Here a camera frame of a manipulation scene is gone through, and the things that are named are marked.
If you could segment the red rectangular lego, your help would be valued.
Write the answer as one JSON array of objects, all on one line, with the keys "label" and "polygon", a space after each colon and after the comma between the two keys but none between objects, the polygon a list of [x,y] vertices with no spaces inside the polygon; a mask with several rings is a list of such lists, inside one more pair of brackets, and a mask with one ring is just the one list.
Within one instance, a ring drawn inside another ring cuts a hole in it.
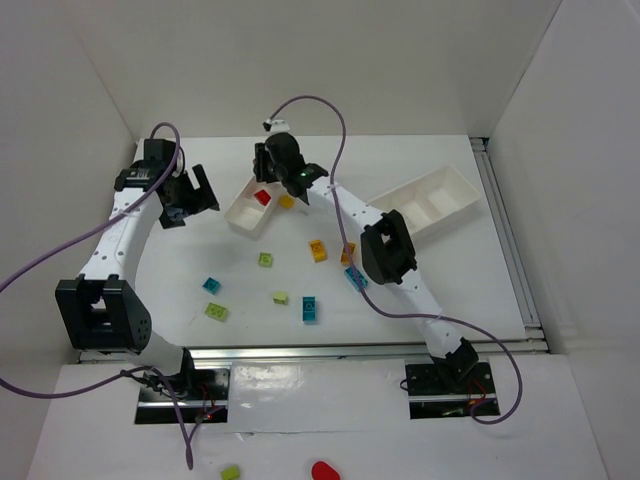
[{"label": "red rectangular lego", "polygon": [[254,198],[262,205],[267,206],[272,197],[271,195],[264,189],[258,190],[254,193]]}]

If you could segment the small teal lego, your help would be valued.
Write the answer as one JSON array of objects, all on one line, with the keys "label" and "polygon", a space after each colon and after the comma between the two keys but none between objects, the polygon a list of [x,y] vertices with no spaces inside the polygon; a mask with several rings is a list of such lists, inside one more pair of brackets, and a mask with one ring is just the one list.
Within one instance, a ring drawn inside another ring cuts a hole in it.
[{"label": "small teal lego", "polygon": [[215,295],[221,287],[221,284],[214,278],[208,277],[202,285],[202,288],[208,293]]}]

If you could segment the white divided tray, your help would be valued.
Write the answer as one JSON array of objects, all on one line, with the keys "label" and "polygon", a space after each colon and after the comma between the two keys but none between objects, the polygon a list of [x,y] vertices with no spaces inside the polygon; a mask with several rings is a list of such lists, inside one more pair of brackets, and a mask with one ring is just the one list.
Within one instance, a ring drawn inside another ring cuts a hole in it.
[{"label": "white divided tray", "polygon": [[[266,190],[272,197],[267,206],[262,206],[255,198],[258,190]],[[226,211],[224,218],[230,228],[251,239],[257,239],[278,205],[284,189],[278,183],[260,183],[252,177]]]},{"label": "white divided tray", "polygon": [[385,212],[397,210],[414,242],[462,221],[482,199],[454,166],[446,165],[369,200]]}]

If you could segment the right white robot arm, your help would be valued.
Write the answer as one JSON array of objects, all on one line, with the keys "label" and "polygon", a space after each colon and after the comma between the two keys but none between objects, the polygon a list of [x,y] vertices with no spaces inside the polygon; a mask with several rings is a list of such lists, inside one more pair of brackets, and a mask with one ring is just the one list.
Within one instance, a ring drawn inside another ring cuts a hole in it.
[{"label": "right white robot arm", "polygon": [[339,230],[344,222],[360,231],[360,258],[365,276],[385,286],[410,309],[387,318],[410,319],[424,338],[428,354],[445,381],[460,383],[478,363],[478,354],[459,329],[460,323],[441,315],[442,309],[426,287],[404,217],[367,204],[335,183],[323,167],[304,160],[289,133],[270,135],[254,146],[253,173],[262,183],[278,183],[310,206],[333,209]]}]

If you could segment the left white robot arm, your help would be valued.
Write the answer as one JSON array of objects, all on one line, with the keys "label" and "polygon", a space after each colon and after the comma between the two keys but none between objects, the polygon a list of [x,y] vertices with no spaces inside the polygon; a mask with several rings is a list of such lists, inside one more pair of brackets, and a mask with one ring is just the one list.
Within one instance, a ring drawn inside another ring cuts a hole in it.
[{"label": "left white robot arm", "polygon": [[192,215],[218,210],[218,200],[203,167],[187,174],[181,147],[165,139],[145,140],[142,158],[120,172],[114,190],[109,225],[94,253],[55,289],[59,311],[75,349],[155,367],[183,396],[196,383],[191,354],[154,332],[135,280],[154,225],[183,227]]}]

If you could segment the small yellow lego near tray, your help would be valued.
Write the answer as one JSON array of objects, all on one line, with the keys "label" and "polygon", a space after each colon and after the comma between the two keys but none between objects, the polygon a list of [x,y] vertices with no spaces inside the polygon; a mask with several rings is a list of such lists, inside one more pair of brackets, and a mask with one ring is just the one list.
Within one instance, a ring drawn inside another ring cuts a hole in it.
[{"label": "small yellow lego near tray", "polygon": [[288,195],[279,198],[278,203],[285,209],[291,209],[295,205],[295,199]]}]

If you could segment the green lego middle left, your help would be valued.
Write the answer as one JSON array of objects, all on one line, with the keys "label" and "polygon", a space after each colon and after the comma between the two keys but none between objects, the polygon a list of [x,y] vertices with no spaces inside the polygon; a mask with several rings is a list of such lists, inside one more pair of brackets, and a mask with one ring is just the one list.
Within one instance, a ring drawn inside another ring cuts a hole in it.
[{"label": "green lego middle left", "polygon": [[269,252],[260,252],[258,265],[265,268],[271,268],[273,265],[273,255]]}]

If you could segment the green lego lower left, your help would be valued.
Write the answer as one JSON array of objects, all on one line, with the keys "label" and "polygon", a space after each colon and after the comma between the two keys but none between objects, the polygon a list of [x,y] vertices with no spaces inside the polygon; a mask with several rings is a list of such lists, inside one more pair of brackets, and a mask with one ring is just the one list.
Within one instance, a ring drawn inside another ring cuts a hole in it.
[{"label": "green lego lower left", "polygon": [[216,303],[209,303],[204,311],[205,315],[219,322],[224,322],[228,316],[228,309]]}]

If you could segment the yellow lego centre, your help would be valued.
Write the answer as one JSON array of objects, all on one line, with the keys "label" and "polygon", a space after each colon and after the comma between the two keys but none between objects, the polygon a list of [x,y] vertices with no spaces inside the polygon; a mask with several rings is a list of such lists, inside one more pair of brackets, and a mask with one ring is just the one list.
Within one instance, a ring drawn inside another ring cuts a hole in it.
[{"label": "yellow lego centre", "polygon": [[327,260],[328,255],[322,241],[313,240],[309,243],[309,247],[315,263]]}]

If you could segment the pale green small lego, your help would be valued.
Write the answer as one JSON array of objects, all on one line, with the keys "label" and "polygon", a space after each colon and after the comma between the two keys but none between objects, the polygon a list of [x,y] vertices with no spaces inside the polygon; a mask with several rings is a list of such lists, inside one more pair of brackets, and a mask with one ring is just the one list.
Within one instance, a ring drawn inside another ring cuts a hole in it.
[{"label": "pale green small lego", "polygon": [[273,295],[273,301],[279,305],[286,305],[288,303],[289,296],[284,291],[277,291]]}]

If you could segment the green lego outside front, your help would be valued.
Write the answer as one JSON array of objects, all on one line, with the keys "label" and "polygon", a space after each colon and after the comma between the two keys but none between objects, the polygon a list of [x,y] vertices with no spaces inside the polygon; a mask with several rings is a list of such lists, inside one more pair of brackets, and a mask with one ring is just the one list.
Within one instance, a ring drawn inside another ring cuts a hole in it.
[{"label": "green lego outside front", "polygon": [[239,480],[240,476],[240,468],[238,465],[228,466],[220,472],[221,480]]}]

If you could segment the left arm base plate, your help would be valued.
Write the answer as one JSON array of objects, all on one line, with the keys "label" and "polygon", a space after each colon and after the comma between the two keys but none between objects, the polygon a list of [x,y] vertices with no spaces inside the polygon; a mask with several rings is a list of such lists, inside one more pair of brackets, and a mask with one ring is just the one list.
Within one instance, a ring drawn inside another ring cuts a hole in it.
[{"label": "left arm base plate", "polygon": [[[169,390],[159,380],[144,376],[139,389],[134,423],[136,425],[178,424]],[[195,369],[190,384],[179,386],[174,378],[177,405],[186,425],[226,423],[231,370],[228,366]]]}]

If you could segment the aluminium right rail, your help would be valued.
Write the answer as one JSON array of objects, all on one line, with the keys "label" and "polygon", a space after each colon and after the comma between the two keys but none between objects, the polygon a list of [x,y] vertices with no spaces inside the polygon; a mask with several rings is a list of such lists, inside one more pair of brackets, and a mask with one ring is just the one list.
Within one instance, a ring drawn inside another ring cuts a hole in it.
[{"label": "aluminium right rail", "polygon": [[519,254],[497,176],[487,151],[488,139],[470,137],[469,141],[496,227],[525,332],[527,333],[527,340],[529,342],[545,342],[546,338],[540,323],[538,310]]}]

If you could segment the aluminium front rail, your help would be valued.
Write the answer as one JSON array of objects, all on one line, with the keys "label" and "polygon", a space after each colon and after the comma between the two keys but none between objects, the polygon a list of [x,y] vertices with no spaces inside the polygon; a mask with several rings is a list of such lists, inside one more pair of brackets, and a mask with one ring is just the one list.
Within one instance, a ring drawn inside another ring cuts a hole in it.
[{"label": "aluminium front rail", "polygon": [[[512,354],[546,354],[550,352],[546,340],[542,338],[506,342]],[[504,353],[495,343],[475,342],[474,348],[480,356]],[[364,359],[378,357],[428,357],[427,347],[419,343],[323,345],[323,346],[281,346],[281,347],[238,347],[238,348],[192,348],[191,356],[200,363],[223,363],[232,361],[303,361],[324,359]],[[113,355],[81,353],[80,364],[116,362]]]}]

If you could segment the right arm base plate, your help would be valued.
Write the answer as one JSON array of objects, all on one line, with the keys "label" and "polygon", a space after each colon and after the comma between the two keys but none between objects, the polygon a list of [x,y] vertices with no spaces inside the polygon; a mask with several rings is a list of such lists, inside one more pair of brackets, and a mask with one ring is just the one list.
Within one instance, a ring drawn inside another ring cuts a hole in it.
[{"label": "right arm base plate", "polygon": [[500,415],[487,362],[478,363],[459,383],[445,381],[434,364],[406,364],[399,386],[408,395],[412,420],[469,417],[473,407],[478,417]]}]

